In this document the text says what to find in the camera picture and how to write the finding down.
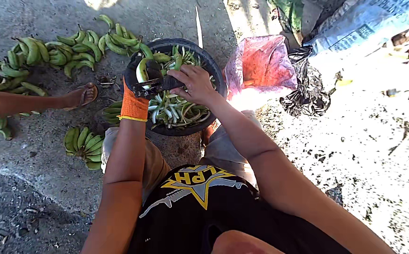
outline black plastic bowl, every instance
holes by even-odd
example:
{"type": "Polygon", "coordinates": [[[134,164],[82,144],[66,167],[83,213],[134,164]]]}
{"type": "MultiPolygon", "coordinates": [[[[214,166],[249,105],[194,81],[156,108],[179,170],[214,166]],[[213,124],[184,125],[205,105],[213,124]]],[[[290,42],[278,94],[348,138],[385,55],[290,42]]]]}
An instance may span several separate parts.
{"type": "MultiPolygon", "coordinates": [[[[217,87],[216,90],[219,94],[226,98],[227,88],[226,83],[223,81],[222,71],[214,59],[212,59],[211,55],[209,55],[209,53],[207,53],[204,49],[198,47],[198,45],[195,43],[182,38],[162,39],[147,44],[151,51],[157,50],[158,52],[162,53],[171,52],[173,46],[176,45],[179,45],[179,52],[182,52],[182,47],[184,46],[186,50],[190,49],[190,51],[195,52],[195,56],[199,55],[201,57],[202,67],[215,79],[215,86],[217,87]]],[[[131,56],[131,61],[133,61],[136,56],[137,53],[134,53],[131,56]]],[[[216,117],[211,113],[209,118],[207,118],[205,121],[192,127],[186,126],[184,130],[179,130],[177,128],[167,129],[165,125],[158,125],[152,131],[165,136],[188,136],[204,130],[207,126],[212,124],[215,119],[216,117]]],[[[148,119],[147,129],[150,130],[151,127],[152,122],[150,119],[148,119]]]]}

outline flip-flop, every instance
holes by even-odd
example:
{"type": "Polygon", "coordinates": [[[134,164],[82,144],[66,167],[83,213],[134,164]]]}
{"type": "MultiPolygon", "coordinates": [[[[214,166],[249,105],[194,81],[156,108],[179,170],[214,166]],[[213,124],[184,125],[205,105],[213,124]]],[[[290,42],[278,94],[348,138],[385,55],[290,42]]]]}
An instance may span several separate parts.
{"type": "MultiPolygon", "coordinates": [[[[81,101],[79,102],[79,106],[76,106],[76,107],[66,107],[66,108],[64,108],[64,110],[66,110],[66,111],[70,111],[70,110],[73,110],[73,109],[75,109],[75,108],[78,108],[78,107],[83,107],[83,106],[85,106],[85,105],[87,105],[87,104],[89,104],[90,102],[92,102],[92,101],[94,101],[95,99],[96,99],[96,97],[98,96],[98,88],[96,87],[96,85],[94,84],[94,83],[92,83],[92,82],[89,82],[88,84],[92,84],[93,85],[93,98],[90,100],[87,100],[87,101],[85,101],[85,91],[82,93],[82,95],[81,95],[81,101]]],[[[81,85],[81,86],[79,86],[79,87],[77,87],[74,91],[76,91],[76,90],[78,90],[78,89],[84,89],[85,88],[85,85],[81,85]]]]}

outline foot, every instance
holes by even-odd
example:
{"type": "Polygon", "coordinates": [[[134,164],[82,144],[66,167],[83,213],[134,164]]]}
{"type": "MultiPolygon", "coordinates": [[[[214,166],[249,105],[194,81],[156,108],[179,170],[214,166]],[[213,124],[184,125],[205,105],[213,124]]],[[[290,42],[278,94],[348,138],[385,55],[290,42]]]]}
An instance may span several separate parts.
{"type": "Polygon", "coordinates": [[[214,134],[217,128],[218,128],[217,121],[214,121],[211,125],[209,125],[204,130],[201,131],[201,145],[203,147],[209,145],[209,138],[212,136],[212,134],[214,134]]]}
{"type": "Polygon", "coordinates": [[[80,106],[81,102],[82,104],[86,104],[93,101],[95,92],[94,87],[94,84],[89,83],[86,84],[82,89],[76,89],[64,96],[61,96],[63,101],[63,105],[61,106],[61,108],[78,107],[80,106]]]}

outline black shirt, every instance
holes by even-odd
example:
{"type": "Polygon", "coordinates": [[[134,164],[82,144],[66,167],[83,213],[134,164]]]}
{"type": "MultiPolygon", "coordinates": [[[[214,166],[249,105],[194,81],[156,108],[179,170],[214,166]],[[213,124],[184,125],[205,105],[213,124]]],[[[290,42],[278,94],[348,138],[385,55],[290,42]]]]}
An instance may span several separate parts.
{"type": "Polygon", "coordinates": [[[165,176],[145,201],[128,253],[210,253],[228,230],[286,254],[349,253],[309,222],[272,208],[244,179],[208,165],[165,176]]]}

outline graphic print on shirt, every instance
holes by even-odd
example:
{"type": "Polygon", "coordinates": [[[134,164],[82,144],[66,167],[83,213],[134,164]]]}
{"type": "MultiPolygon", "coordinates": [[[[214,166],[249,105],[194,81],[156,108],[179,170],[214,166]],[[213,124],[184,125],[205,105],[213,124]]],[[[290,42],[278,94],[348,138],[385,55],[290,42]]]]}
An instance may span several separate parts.
{"type": "Polygon", "coordinates": [[[207,210],[209,187],[228,186],[240,189],[242,186],[247,186],[244,183],[225,178],[230,176],[235,175],[226,170],[208,165],[196,165],[180,169],[170,176],[161,186],[161,188],[173,188],[178,191],[151,204],[139,218],[143,218],[148,214],[151,208],[160,204],[165,204],[168,208],[171,208],[172,202],[176,202],[189,194],[192,194],[198,203],[207,210]]]}

